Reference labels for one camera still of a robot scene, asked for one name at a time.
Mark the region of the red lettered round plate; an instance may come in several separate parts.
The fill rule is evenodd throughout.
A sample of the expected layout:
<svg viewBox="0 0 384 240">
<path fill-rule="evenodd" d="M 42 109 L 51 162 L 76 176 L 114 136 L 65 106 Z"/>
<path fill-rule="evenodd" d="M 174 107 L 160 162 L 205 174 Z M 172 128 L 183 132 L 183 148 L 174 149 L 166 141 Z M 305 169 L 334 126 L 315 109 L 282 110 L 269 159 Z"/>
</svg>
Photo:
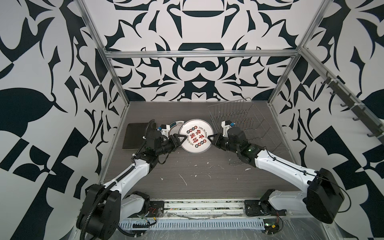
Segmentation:
<svg viewBox="0 0 384 240">
<path fill-rule="evenodd" d="M 179 130 L 179 135 L 186 136 L 181 147 L 191 154 L 204 153 L 211 147 L 208 136 L 213 134 L 213 128 L 208 122 L 199 119 L 187 121 Z"/>
</svg>

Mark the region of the small green circuit board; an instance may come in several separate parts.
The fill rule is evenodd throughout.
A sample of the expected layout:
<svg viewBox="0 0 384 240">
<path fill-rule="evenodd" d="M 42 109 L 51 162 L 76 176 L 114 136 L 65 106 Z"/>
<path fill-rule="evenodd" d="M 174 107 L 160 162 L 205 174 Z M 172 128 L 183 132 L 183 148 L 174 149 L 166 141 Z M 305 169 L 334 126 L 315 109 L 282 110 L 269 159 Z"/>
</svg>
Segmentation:
<svg viewBox="0 0 384 240">
<path fill-rule="evenodd" d="M 274 236 L 284 228 L 282 220 L 272 221 L 271 219 L 264 220 L 264 230 L 262 232 L 266 235 Z"/>
</svg>

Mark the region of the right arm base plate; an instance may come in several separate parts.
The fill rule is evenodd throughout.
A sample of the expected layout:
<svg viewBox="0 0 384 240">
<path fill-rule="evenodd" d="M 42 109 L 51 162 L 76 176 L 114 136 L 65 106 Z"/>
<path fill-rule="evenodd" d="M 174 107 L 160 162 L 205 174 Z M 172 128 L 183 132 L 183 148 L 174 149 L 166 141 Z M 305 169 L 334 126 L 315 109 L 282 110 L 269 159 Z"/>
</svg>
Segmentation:
<svg viewBox="0 0 384 240">
<path fill-rule="evenodd" d="M 268 201 L 245 200 L 245 214 L 248 217 L 286 216 L 287 210 L 276 210 Z"/>
</svg>

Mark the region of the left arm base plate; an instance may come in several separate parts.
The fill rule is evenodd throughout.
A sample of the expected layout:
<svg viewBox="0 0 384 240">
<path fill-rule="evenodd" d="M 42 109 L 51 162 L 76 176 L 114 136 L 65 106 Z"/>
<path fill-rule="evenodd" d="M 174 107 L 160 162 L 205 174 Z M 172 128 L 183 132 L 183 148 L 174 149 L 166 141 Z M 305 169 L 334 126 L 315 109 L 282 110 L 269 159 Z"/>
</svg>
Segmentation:
<svg viewBox="0 0 384 240">
<path fill-rule="evenodd" d="M 150 201 L 145 203 L 142 210 L 136 215 L 139 217 L 160 217 L 164 213 L 165 202 L 164 201 Z"/>
</svg>

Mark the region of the dark square plate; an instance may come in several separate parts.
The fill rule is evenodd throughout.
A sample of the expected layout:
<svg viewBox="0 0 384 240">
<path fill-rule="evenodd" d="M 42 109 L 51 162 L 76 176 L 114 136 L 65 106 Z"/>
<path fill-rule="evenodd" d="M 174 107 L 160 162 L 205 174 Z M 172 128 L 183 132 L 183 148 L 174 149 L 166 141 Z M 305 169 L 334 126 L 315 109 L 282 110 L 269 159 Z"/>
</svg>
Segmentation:
<svg viewBox="0 0 384 240">
<path fill-rule="evenodd" d="M 124 150 L 137 150 L 144 142 L 143 136 L 147 123 L 130 123 L 127 125 L 123 146 Z"/>
</svg>

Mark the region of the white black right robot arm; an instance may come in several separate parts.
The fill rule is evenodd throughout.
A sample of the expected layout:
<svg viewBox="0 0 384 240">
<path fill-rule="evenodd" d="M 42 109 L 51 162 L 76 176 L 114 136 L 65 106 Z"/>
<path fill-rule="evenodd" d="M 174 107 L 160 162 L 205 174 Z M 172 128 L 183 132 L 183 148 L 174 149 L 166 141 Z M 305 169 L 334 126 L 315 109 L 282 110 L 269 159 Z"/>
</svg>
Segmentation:
<svg viewBox="0 0 384 240">
<path fill-rule="evenodd" d="M 316 171 L 282 159 L 267 147 L 250 143 L 238 127 L 228 127 L 208 139 L 215 147 L 235 153 L 243 163 L 272 173 L 299 189 L 286 194 L 272 191 L 267 201 L 274 210 L 307 211 L 326 224 L 333 223 L 341 212 L 341 205 L 348 195 L 330 171 L 324 168 Z"/>
</svg>

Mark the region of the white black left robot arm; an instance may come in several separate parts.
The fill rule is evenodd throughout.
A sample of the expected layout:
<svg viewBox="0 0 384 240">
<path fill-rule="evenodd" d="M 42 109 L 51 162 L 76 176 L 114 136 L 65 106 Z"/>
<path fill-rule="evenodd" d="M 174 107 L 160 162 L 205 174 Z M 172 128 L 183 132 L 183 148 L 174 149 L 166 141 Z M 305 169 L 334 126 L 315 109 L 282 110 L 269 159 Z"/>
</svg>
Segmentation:
<svg viewBox="0 0 384 240">
<path fill-rule="evenodd" d="M 87 191 L 76 223 L 79 238 L 91 236 L 93 240 L 108 240 L 115 231 L 137 237 L 140 232 L 125 231 L 120 224 L 132 215 L 146 215 L 150 197 L 138 191 L 129 194 L 129 191 L 154 169 L 160 155 L 174 152 L 187 138 L 180 134 L 166 137 L 158 129 L 146 130 L 143 143 L 131 158 L 132 163 L 111 181 L 94 184 Z"/>
</svg>

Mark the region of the grey wall hook rail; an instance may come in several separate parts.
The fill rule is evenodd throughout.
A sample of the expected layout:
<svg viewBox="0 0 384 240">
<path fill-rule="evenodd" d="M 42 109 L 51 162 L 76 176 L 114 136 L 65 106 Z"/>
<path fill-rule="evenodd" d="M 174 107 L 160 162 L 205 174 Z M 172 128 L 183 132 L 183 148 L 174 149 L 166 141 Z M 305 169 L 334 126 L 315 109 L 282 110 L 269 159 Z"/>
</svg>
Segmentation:
<svg viewBox="0 0 384 240">
<path fill-rule="evenodd" d="M 324 79 L 321 82 L 322 86 L 326 86 L 330 91 L 330 100 L 328 103 L 329 111 L 331 112 L 331 105 L 335 97 L 341 100 L 340 107 L 347 111 L 352 111 L 355 117 L 353 120 L 360 121 L 370 131 L 367 134 L 369 138 L 375 137 L 382 145 L 384 144 L 384 122 L 381 121 L 369 107 L 364 104 L 358 97 L 344 84 L 344 82 L 337 78 L 332 78 L 329 72 L 320 74 Z"/>
</svg>

